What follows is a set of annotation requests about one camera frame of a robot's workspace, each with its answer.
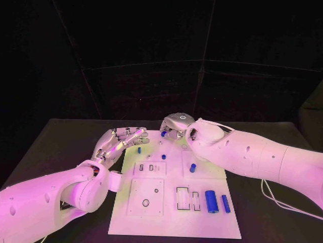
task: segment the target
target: robotic hand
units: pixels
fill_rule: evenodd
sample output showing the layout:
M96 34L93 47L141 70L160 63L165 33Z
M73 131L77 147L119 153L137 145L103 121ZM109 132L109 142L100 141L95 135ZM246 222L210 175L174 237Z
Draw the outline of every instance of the robotic hand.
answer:
M108 130L90 160L0 191L0 243L37 241L99 208L108 190L119 191L122 175L108 168L125 148L148 143L145 130ZM60 201L70 207L63 209Z
M237 175L285 185L301 192L323 209L323 153L282 145L200 118L194 121L184 113L164 118L160 132L173 139L184 137L197 159L210 161ZM268 198L285 205L273 196Z

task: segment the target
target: dark background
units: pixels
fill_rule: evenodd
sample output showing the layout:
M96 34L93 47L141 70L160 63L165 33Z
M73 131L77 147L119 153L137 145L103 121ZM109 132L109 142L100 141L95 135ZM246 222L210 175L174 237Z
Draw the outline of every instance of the dark background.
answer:
M323 6L0 3L0 186L50 118L298 126L321 79Z

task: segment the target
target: white board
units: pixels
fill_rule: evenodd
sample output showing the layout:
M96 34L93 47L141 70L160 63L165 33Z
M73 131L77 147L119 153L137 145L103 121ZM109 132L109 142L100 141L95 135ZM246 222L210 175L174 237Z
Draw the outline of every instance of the white board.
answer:
M121 169L125 179L115 195L108 234L240 239L224 171L193 157L181 147L183 139L161 138L158 131L148 131L148 138L149 143L139 146L139 154L137 146L125 150ZM187 173L188 163L197 164L194 173ZM187 188L190 210L177 210L177 187ZM214 214L207 213L206 190L216 194L219 212ZM194 211L193 192L198 193L200 211ZM220 195L227 198L229 214Z

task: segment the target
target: dark gray table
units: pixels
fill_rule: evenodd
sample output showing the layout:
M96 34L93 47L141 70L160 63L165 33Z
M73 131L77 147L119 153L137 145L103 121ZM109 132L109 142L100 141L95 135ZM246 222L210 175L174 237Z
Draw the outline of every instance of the dark gray table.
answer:
M157 130L161 121L50 119L14 168L2 188L24 180L73 168L90 158L95 143L109 128L145 127ZM268 139L309 149L292 123L223 123ZM121 169L122 156L111 167ZM242 240L206 242L323 242L323 221L281 209L260 193L260 181L226 172L227 186ZM323 216L314 203L292 189L271 182L278 200ZM115 193L108 192L99 209L75 219L44 240L49 242L203 242L203 238L108 235Z

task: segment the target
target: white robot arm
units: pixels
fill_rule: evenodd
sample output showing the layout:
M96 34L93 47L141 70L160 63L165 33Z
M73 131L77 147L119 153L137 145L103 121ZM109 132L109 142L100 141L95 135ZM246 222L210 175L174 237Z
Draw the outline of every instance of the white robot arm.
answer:
M197 159L237 175L288 186L323 209L323 153L282 145L214 122L194 121L184 113L164 118L160 132L173 139L184 136Z
M145 128L108 130L90 160L0 191L0 243L34 242L93 212L108 190L119 191L121 173L108 171L125 148L148 143ZM60 208L60 201L70 207Z

